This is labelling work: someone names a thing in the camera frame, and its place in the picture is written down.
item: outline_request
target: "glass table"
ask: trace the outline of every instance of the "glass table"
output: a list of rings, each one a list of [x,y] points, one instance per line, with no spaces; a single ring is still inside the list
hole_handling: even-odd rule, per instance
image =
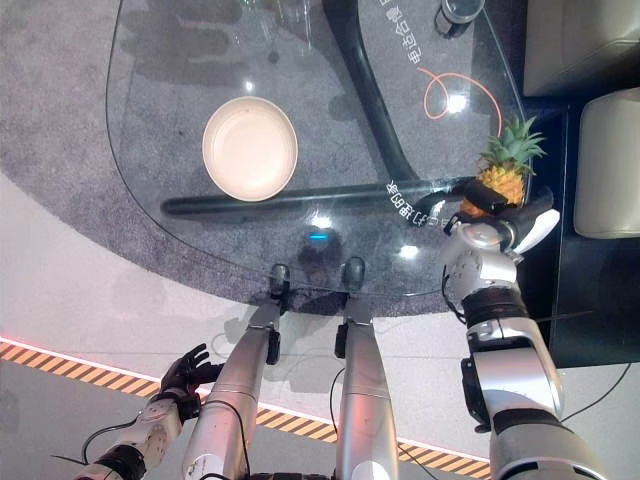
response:
[[[169,234],[293,285],[363,292],[440,287],[442,226],[479,153],[522,115],[483,12],[459,38],[435,30],[438,0],[124,0],[107,87],[118,169]],[[278,105],[298,140],[286,188],[263,202],[213,183],[202,135],[230,99]]]

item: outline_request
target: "hazard tape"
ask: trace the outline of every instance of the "hazard tape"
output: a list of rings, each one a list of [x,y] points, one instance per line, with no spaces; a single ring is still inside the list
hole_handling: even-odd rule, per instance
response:
[[[0,337],[0,358],[42,372],[138,397],[150,398],[160,391],[160,379],[158,378],[52,352],[3,337]],[[200,388],[198,393],[205,397],[209,394],[209,390]],[[337,441],[331,423],[272,405],[266,407],[260,404],[256,424],[327,443]],[[420,445],[408,440],[398,442],[398,458],[403,462],[418,463],[428,468],[467,475],[481,480],[491,478],[489,464],[486,460]]]

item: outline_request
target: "black cable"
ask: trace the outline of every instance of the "black cable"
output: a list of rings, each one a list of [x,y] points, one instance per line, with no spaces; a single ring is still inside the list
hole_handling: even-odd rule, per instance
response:
[[[622,381],[622,379],[625,377],[625,375],[627,374],[627,372],[629,371],[629,369],[631,368],[631,362],[627,363],[627,366],[625,367],[625,369],[622,371],[622,373],[620,374],[620,378],[618,378],[618,380],[616,380],[616,383],[614,383],[611,388],[609,390],[607,390],[604,395],[602,395],[600,398],[598,398],[596,401],[591,402],[589,405],[587,405],[584,408],[581,408],[580,410],[573,412],[571,415],[567,415],[566,417],[564,417],[562,420],[560,420],[561,422],[566,422],[567,420],[569,420],[570,418],[575,417],[576,415],[578,415],[579,413],[582,413],[586,410],[589,410],[591,407],[597,405],[598,403],[600,403],[602,400],[604,400],[607,395],[609,395],[611,392],[613,392],[613,390],[620,385],[620,382]]]
[[[449,300],[449,297],[446,292],[448,281],[449,281],[449,275],[447,275],[447,267],[445,265],[445,267],[442,269],[442,283],[440,284],[440,292],[442,293],[442,298],[444,298],[444,302],[447,304],[447,307],[449,307],[449,310],[451,310],[455,314],[458,321],[461,324],[466,325],[467,321],[464,318],[464,314],[460,313],[456,308],[456,306],[453,304],[453,302]]]
[[[344,372],[344,368],[341,368],[340,370],[338,370],[338,373],[336,373],[336,376],[333,377],[333,382],[331,382],[331,390],[329,390],[329,413],[331,413],[331,423],[333,423],[333,431],[336,432],[336,437],[338,436],[338,427],[336,427],[336,419],[333,416],[333,387],[336,386],[338,377],[342,372]]]
[[[242,451],[244,453],[244,463],[247,466],[247,477],[250,477],[251,476],[251,468],[249,467],[249,454],[247,453],[247,441],[246,441],[246,438],[244,436],[244,424],[242,423],[242,417],[240,416],[240,413],[238,412],[236,407],[231,405],[229,402],[225,402],[224,400],[207,400],[206,402],[204,402],[202,404],[202,407],[204,407],[205,405],[212,404],[212,403],[220,403],[222,405],[226,405],[231,410],[233,410],[233,413],[236,414],[236,418],[238,419],[238,423],[240,424],[240,435],[242,436]]]
[[[62,455],[49,455],[50,457],[53,458],[58,458],[60,460],[66,460],[67,462],[71,462],[71,463],[77,463],[78,465],[82,465],[82,466],[87,466],[86,463],[81,462],[80,460],[75,460],[73,458],[69,458],[69,457],[63,457]]]
[[[426,474],[427,474],[427,475],[429,475],[431,478],[433,478],[433,480],[440,480],[440,479],[439,479],[438,477],[436,477],[433,473],[431,473],[429,470],[427,470],[427,467],[425,467],[424,465],[422,465],[422,464],[421,464],[421,463],[416,459],[416,457],[414,457],[414,456],[413,456],[413,455],[411,455],[409,452],[407,452],[404,448],[402,448],[402,445],[398,444],[398,448],[399,448],[400,450],[402,450],[402,451],[405,453],[405,455],[408,455],[408,456],[409,456],[409,458],[410,458],[411,460],[413,460],[414,462],[416,462],[416,463],[418,464],[418,466],[426,472]]]
[[[127,428],[130,427],[131,425],[133,425],[134,423],[136,423],[136,420],[138,419],[138,416],[136,415],[136,418],[134,418],[133,420],[131,420],[130,422],[127,423],[122,423],[120,425],[112,425],[110,427],[104,427],[101,428],[100,430],[98,430],[97,432],[92,433],[89,438],[87,438],[85,440],[85,442],[82,444],[82,461],[84,462],[85,465],[89,464],[89,461],[87,460],[87,448],[89,448],[89,444],[91,442],[93,442],[93,440],[96,437],[99,437],[100,435],[102,435],[103,433],[107,433],[107,432],[113,432],[114,430],[121,430],[123,428]]]
[[[230,480],[229,477],[225,477],[224,475],[220,475],[219,473],[206,473],[200,480],[204,480],[205,478],[220,478],[221,480]]]

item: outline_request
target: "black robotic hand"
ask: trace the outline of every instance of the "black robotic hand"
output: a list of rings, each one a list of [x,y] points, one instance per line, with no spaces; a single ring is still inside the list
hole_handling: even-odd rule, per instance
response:
[[[173,362],[160,382],[160,393],[156,400],[171,398],[178,404],[182,422],[195,418],[200,413],[200,396],[196,393],[203,383],[214,382],[224,363],[212,365],[207,360],[209,352],[202,343]]]

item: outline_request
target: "pineapple leaves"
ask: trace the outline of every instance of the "pineapple leaves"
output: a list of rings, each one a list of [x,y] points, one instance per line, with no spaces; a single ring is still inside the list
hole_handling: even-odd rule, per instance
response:
[[[542,134],[529,133],[535,119],[531,117],[521,123],[520,119],[515,117],[513,122],[505,122],[502,135],[499,138],[489,137],[487,151],[482,152],[480,156],[490,166],[504,166],[516,172],[533,173],[531,167],[527,165],[529,159],[546,155],[538,145],[544,140]]]

